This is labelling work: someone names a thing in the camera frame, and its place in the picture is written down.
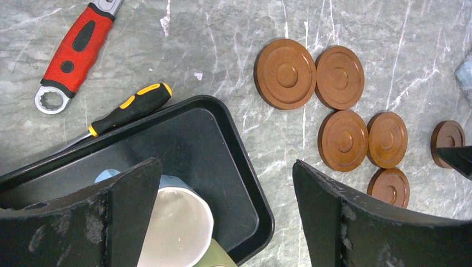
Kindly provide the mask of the brown coaster six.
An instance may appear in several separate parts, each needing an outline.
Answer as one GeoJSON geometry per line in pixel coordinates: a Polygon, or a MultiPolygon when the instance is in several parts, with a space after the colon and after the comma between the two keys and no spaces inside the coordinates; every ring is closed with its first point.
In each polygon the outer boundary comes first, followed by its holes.
{"type": "Polygon", "coordinates": [[[368,184],[367,194],[406,209],[410,198],[409,181],[406,175],[397,168],[379,169],[368,184]]]}

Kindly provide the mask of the brown coaster one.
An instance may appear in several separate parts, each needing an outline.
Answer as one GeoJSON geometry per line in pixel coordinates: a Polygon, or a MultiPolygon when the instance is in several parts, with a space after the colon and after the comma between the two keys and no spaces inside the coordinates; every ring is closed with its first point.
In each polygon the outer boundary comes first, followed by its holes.
{"type": "Polygon", "coordinates": [[[253,74],[261,98],[279,110],[300,108],[314,94],[314,59],[292,39],[278,38],[264,46],[255,60],[253,74]]]}

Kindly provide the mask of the light blue mug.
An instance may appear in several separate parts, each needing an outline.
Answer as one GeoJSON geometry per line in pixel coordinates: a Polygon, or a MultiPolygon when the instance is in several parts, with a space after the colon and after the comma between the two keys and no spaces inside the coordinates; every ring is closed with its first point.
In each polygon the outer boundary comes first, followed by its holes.
{"type": "Polygon", "coordinates": [[[207,202],[180,178],[162,175],[138,266],[194,266],[213,227],[207,202]]]}

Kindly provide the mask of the yellow-green mug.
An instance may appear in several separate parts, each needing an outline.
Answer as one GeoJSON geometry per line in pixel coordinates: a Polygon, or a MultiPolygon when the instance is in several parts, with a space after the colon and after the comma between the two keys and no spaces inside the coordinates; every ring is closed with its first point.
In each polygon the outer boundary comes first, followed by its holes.
{"type": "Polygon", "coordinates": [[[194,267],[237,267],[237,264],[218,242],[212,239],[209,248],[194,267]]]}

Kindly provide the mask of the brown coaster four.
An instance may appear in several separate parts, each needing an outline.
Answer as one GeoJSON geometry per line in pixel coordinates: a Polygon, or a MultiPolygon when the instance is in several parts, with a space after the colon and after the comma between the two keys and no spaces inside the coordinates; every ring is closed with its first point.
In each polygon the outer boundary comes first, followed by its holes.
{"type": "Polygon", "coordinates": [[[407,128],[394,112],[376,114],[368,123],[369,160],[376,166],[389,169],[405,156],[408,144],[407,128]]]}

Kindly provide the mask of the brown coaster three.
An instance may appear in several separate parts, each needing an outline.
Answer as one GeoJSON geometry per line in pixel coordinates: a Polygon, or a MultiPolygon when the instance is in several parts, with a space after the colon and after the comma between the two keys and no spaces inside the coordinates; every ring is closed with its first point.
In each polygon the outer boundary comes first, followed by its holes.
{"type": "Polygon", "coordinates": [[[366,124],[352,110],[333,112],[323,120],[317,144],[319,154],[329,168],[340,172],[352,171],[367,155],[366,124]]]}

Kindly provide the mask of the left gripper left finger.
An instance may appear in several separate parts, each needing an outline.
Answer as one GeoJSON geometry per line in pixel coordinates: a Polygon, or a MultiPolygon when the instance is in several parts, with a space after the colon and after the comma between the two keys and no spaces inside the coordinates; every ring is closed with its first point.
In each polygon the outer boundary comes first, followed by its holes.
{"type": "Polygon", "coordinates": [[[1,210],[1,265],[137,266],[162,170],[151,157],[66,196],[1,210]]]}

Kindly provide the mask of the brown coaster two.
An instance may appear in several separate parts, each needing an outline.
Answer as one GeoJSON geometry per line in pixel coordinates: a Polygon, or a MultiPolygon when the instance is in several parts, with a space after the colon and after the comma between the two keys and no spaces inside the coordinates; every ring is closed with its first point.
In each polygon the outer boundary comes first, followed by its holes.
{"type": "Polygon", "coordinates": [[[347,47],[331,46],[317,58],[315,93],[327,107],[347,110],[361,98],[365,74],[357,55],[347,47]]]}

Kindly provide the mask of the brown coaster five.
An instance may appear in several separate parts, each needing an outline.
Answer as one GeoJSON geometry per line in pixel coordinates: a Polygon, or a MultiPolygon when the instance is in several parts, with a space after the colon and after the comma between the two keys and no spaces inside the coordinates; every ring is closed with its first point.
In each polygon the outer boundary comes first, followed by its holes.
{"type": "Polygon", "coordinates": [[[441,121],[432,132],[430,148],[433,161],[442,168],[452,169],[436,154],[438,147],[465,146],[465,134],[462,126],[454,120],[441,121]]]}

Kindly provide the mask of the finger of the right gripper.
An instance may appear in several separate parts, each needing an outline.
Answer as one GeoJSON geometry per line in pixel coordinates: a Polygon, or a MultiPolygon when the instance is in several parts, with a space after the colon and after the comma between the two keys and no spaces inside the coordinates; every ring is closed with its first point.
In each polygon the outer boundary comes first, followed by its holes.
{"type": "Polygon", "coordinates": [[[436,154],[457,172],[471,180],[471,146],[438,147],[436,154]]]}

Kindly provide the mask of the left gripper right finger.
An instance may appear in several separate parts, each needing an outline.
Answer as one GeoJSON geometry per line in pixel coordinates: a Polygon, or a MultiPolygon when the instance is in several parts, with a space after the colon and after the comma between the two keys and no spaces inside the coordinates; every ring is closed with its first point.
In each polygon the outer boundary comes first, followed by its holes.
{"type": "Polygon", "coordinates": [[[471,221],[387,204],[301,160],[292,177],[312,266],[471,265],[471,221]]]}

